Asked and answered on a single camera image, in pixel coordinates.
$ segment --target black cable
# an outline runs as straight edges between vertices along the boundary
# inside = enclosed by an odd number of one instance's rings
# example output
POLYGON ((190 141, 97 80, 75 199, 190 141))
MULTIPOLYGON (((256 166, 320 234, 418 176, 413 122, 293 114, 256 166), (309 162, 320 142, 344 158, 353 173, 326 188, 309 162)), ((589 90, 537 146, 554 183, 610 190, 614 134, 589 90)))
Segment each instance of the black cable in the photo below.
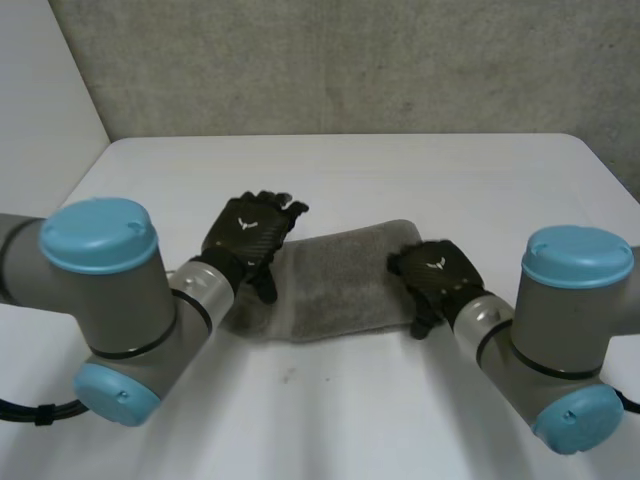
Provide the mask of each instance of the black cable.
POLYGON ((625 397, 622 394, 620 390, 616 390, 615 388, 614 390, 616 391, 616 395, 618 395, 618 398, 622 402, 622 406, 627 412, 636 413, 640 415, 640 404, 629 400, 627 397, 625 397))
POLYGON ((51 425, 56 420, 64 420, 78 416, 89 409, 79 400, 62 405, 39 405, 25 407, 0 400, 0 420, 7 422, 33 423, 36 426, 51 425))

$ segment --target logo on robotic hand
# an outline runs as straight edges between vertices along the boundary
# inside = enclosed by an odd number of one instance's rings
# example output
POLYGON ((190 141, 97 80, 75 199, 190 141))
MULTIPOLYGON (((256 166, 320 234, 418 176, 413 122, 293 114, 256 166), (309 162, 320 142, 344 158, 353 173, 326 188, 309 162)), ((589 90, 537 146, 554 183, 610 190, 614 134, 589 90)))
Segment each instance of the logo on robotic hand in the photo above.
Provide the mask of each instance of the logo on robotic hand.
POLYGON ((427 267, 429 268, 438 268, 440 270, 444 270, 444 264, 447 262, 447 259, 442 257, 439 262, 436 263, 427 263, 427 267))
POLYGON ((257 227, 258 226, 258 222, 245 223, 245 222, 242 221, 242 219, 240 217, 238 217, 238 223, 242 227, 242 230, 246 230, 247 228, 253 228, 253 227, 257 227))

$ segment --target white wall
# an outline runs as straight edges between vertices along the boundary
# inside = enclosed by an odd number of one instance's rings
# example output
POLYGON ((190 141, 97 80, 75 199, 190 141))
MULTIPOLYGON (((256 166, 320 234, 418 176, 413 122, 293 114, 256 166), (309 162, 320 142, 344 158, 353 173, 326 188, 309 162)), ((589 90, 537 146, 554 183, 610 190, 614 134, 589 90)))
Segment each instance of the white wall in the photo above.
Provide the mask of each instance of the white wall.
POLYGON ((108 144, 47 0, 0 0, 0 211, 47 215, 108 144))

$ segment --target black ring band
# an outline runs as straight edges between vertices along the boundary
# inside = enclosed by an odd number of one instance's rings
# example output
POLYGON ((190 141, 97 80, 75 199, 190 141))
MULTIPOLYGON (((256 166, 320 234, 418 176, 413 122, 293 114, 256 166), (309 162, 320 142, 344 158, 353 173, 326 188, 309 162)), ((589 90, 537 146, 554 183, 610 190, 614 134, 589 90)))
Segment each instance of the black ring band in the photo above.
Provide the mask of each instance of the black ring band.
POLYGON ((173 317, 173 322, 171 322, 171 325, 169 325, 169 328, 167 328, 162 335, 160 335, 153 342, 148 343, 140 348, 134 348, 133 350, 128 350, 126 352, 111 353, 111 352, 101 352, 100 350, 96 350, 91 345, 89 345, 89 350, 91 350, 91 352, 96 357, 102 357, 108 360, 124 360, 125 358, 137 357, 138 355, 147 353, 153 350, 154 348, 156 348, 157 346, 159 346, 160 344, 164 343, 164 341, 167 338, 169 338, 169 336, 173 333, 173 330, 176 328, 177 324, 178 324, 178 315, 176 314, 173 317))
POLYGON ((563 370, 555 370, 553 368, 545 367, 544 365, 540 365, 539 363, 534 362, 529 357, 525 356, 520 350, 518 350, 513 342, 511 342, 511 351, 518 360, 520 360, 530 369, 535 370, 538 373, 542 373, 543 375, 547 375, 548 377, 560 378, 562 380, 588 380, 589 378, 597 376, 600 373, 600 370, 602 370, 602 365, 586 372, 565 372, 563 370))
POLYGON ((498 325, 494 326, 491 330, 489 330, 489 333, 487 333, 482 338, 480 345, 478 345, 478 350, 476 350, 476 363, 480 368, 482 368, 481 363, 482 363, 482 353, 484 352, 484 347, 487 346, 487 343, 489 343, 489 340, 491 340, 497 333, 501 332, 507 327, 510 327, 512 323, 513 323, 513 320, 507 320, 506 322, 499 323, 498 325))
POLYGON ((202 317, 202 320, 204 320, 204 323, 207 326, 207 332, 209 332, 209 335, 211 335, 211 332, 213 332, 213 322, 211 321, 211 316, 209 315, 209 312, 207 312, 204 309, 204 307, 200 304, 200 302, 198 302, 195 298, 190 297, 189 295, 184 293, 182 290, 177 290, 175 288, 172 288, 171 293, 173 293, 174 297, 178 297, 179 299, 187 302, 200 314, 200 316, 202 317))
POLYGON ((7 289, 7 285, 4 281, 4 276, 2 274, 2 271, 4 269, 3 268, 4 259, 7 255, 7 252, 9 251, 9 247, 11 246, 11 243, 13 242, 13 240, 15 240, 18 234, 22 230, 24 230, 26 227, 31 225, 33 222, 36 222, 38 220, 42 220, 42 219, 30 218, 28 220, 25 220, 22 223, 17 224, 9 231, 9 233, 4 238, 2 245, 0 245, 0 299, 4 300, 6 303, 10 305, 15 305, 16 307, 21 307, 22 305, 15 298, 13 298, 13 295, 11 295, 11 293, 9 293, 9 290, 7 289))

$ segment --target gray wall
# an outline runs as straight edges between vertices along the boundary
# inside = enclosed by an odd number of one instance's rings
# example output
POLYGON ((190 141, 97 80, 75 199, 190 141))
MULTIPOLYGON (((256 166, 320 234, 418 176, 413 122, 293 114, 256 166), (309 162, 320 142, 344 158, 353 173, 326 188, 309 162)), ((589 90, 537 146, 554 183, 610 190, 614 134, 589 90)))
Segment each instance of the gray wall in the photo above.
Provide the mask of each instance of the gray wall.
POLYGON ((113 140, 566 132, 640 198, 640 0, 50 0, 113 140))

